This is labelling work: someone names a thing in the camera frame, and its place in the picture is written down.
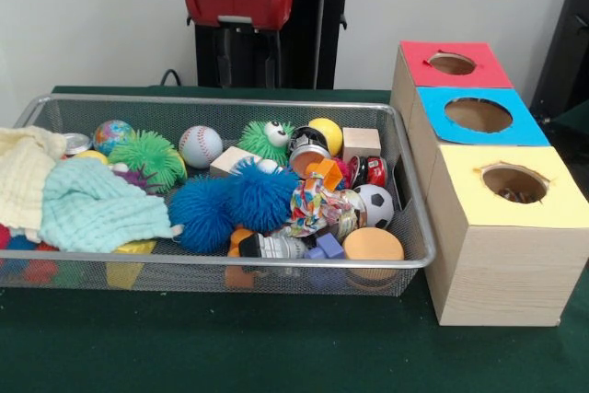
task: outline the green tablecloth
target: green tablecloth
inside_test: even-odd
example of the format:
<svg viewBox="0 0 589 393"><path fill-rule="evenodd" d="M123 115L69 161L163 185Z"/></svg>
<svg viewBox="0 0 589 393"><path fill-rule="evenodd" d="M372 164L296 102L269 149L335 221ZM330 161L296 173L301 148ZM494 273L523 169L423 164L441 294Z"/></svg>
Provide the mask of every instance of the green tablecloth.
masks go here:
<svg viewBox="0 0 589 393"><path fill-rule="evenodd" d="M386 92L56 92L387 102ZM440 328L401 298L0 289L0 391L581 392L589 277L557 329Z"/></svg>

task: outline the blue puffer ball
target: blue puffer ball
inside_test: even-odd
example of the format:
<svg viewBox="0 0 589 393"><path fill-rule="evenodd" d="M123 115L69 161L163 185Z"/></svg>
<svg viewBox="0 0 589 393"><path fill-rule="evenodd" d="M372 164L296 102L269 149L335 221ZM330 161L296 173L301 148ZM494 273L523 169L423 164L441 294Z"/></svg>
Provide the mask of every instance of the blue puffer ball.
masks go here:
<svg viewBox="0 0 589 393"><path fill-rule="evenodd" d="M226 179L197 179L172 197L169 218L183 225L180 245L196 253L214 253L231 237L234 225L226 210Z"/></svg>

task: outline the circular hole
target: circular hole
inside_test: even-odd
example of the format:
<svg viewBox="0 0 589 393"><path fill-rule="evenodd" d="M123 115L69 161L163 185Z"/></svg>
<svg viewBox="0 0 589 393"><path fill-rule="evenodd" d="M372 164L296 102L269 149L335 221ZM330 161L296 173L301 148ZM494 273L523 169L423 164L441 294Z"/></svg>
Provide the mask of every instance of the circular hole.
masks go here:
<svg viewBox="0 0 589 393"><path fill-rule="evenodd" d="M445 105L445 115L463 128L498 133L514 122L509 111L484 98L459 98Z"/></svg>
<svg viewBox="0 0 589 393"><path fill-rule="evenodd" d="M450 75L468 75L477 67L472 60L464 55L451 52L438 52L428 63L438 71Z"/></svg>
<svg viewBox="0 0 589 393"><path fill-rule="evenodd" d="M548 191L537 173L518 166L489 168L483 172L482 178L489 189L510 202L539 202Z"/></svg>

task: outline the soccer ball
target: soccer ball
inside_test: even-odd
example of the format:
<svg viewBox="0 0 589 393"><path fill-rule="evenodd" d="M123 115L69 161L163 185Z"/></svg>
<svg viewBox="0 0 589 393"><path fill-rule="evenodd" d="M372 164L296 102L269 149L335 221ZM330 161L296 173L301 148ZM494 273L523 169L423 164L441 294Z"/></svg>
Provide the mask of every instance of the soccer ball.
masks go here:
<svg viewBox="0 0 589 393"><path fill-rule="evenodd" d="M364 184L354 189L366 206L366 227L386 229L395 214L393 197L384 188Z"/></svg>

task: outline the wire mesh basket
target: wire mesh basket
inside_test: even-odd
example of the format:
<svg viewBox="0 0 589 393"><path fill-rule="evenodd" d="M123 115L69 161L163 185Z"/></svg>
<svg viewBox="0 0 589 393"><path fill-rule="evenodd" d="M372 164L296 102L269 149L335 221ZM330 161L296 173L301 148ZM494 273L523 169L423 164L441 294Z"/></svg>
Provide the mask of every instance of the wire mesh basket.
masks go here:
<svg viewBox="0 0 589 393"><path fill-rule="evenodd" d="M224 148L237 142L245 125L289 121L305 125L327 117L341 127L376 128L382 157L393 166L389 191L396 213L388 230L405 249L404 261L278 260L200 256L161 239L152 253L72 253L0 250L0 286L127 289L181 292L255 292L327 295L400 295L419 268L435 255L432 229L416 179L409 144L398 114L384 105L270 102L239 99L50 95L32 101L16 126L36 125L56 133L91 135L107 120L161 133L177 142L194 125L215 128ZM44 269L55 269L44 278ZM362 272L392 275L378 290L354 283ZM233 283L236 276L247 283Z"/></svg>

